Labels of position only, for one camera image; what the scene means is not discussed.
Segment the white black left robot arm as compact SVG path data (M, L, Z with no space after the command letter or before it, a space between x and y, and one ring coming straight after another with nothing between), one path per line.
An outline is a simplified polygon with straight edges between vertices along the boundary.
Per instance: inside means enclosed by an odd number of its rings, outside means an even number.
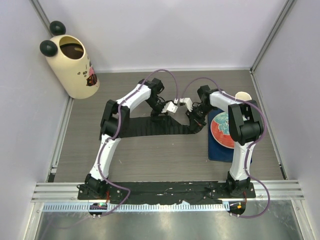
M164 110L167 103L159 96L164 89L157 78L143 79L124 97L107 101L100 122L100 147L84 183L77 186L79 199L100 200L107 195L109 169L121 139L152 136L156 130L161 130L162 134L167 132L164 127L155 126L164 124L168 115ZM151 107L150 116L131 118L131 112L143 102Z

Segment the black trash bag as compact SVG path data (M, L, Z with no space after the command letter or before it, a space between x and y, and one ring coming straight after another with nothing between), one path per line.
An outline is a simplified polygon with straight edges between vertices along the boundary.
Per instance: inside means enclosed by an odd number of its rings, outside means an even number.
M162 136L162 135L191 135L200 132L207 123L194 118L189 125L176 121L173 117L136 117L125 122L118 134L119 138Z

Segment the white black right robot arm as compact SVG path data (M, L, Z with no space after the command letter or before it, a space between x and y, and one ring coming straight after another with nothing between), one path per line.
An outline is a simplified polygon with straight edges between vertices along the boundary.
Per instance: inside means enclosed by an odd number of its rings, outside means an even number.
M198 133L205 126L206 115L218 108L228 114L228 129L234 141L233 159L227 173L226 193L233 198L242 197L250 189L250 164L253 149L264 134L263 114L254 100L245 101L208 85L197 90L200 104L187 111L190 132Z

